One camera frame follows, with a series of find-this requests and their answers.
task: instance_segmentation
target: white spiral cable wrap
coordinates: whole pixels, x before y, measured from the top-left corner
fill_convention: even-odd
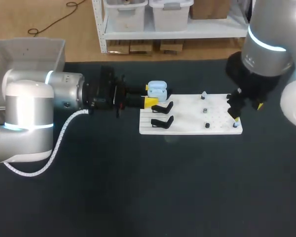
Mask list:
[[[75,113],[73,113],[65,122],[65,124],[63,125],[61,131],[60,131],[60,134],[59,134],[59,137],[58,137],[58,140],[57,140],[57,143],[56,143],[56,146],[55,146],[55,149],[53,151],[53,153],[51,154],[51,157],[49,158],[49,161],[47,162],[47,164],[42,168],[40,169],[39,171],[37,172],[34,172],[34,173],[25,173],[25,172],[22,172],[16,168],[14,168],[13,166],[11,166],[9,163],[5,162],[5,166],[8,167],[11,171],[13,171],[14,173],[18,174],[18,175],[21,175],[21,176],[25,176],[25,177],[34,177],[34,176],[38,176],[40,174],[42,174],[43,172],[45,172],[49,167],[50,165],[52,164],[52,162],[54,161],[55,157],[56,157],[56,154],[58,152],[58,149],[59,149],[59,146],[60,146],[60,143],[61,141],[63,140],[63,136],[64,136],[64,133],[69,125],[69,123],[77,116],[79,115],[87,115],[89,114],[89,111],[88,110],[79,110]]]

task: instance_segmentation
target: white plastic bin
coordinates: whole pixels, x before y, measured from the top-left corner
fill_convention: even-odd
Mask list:
[[[184,31],[194,0],[149,0],[156,31]]]
[[[0,124],[4,122],[5,99],[2,80],[10,69],[58,71],[65,66],[65,41],[48,38],[15,38],[0,40]]]
[[[104,6],[116,32],[144,31],[148,0],[104,0]]]

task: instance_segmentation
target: robotic arm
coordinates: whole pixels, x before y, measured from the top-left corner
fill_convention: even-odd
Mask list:
[[[240,88],[230,96],[229,113],[238,117],[245,98],[259,109],[293,64],[295,71],[280,103],[296,125],[296,0],[257,0],[243,50],[232,55],[226,67]]]
[[[110,67],[102,67],[99,79],[91,82],[85,82],[83,75],[76,73],[9,70],[0,89],[5,100],[5,120],[0,122],[0,162],[23,176],[39,175],[50,166],[68,124],[76,116],[116,109],[118,117],[125,107],[143,109],[155,106],[159,100],[143,96],[152,88],[147,91],[144,87],[127,87]],[[73,114],[65,122],[52,153],[54,108]],[[48,157],[49,162],[35,173],[24,173],[9,164]]]

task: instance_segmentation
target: white board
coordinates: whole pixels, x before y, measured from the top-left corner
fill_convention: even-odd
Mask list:
[[[169,114],[153,113],[152,109],[140,111],[139,132],[155,135],[232,135],[242,133],[242,124],[239,121],[237,128],[233,127],[234,119],[229,115],[230,105],[227,103],[227,94],[207,94],[204,100],[201,95],[171,95],[166,103],[159,103],[167,107],[173,101]],[[151,119],[168,121],[174,116],[170,128],[152,127]]]

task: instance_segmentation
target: table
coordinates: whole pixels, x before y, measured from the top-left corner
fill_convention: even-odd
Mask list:
[[[68,63],[96,79],[114,66],[129,83],[164,79],[177,94],[229,93],[225,60]],[[81,116],[54,164],[27,179],[0,164],[0,236],[296,237],[296,127],[279,106],[284,77],[242,135],[140,135],[139,111]],[[55,137],[67,114],[57,112]],[[20,164],[24,171],[42,164]]]

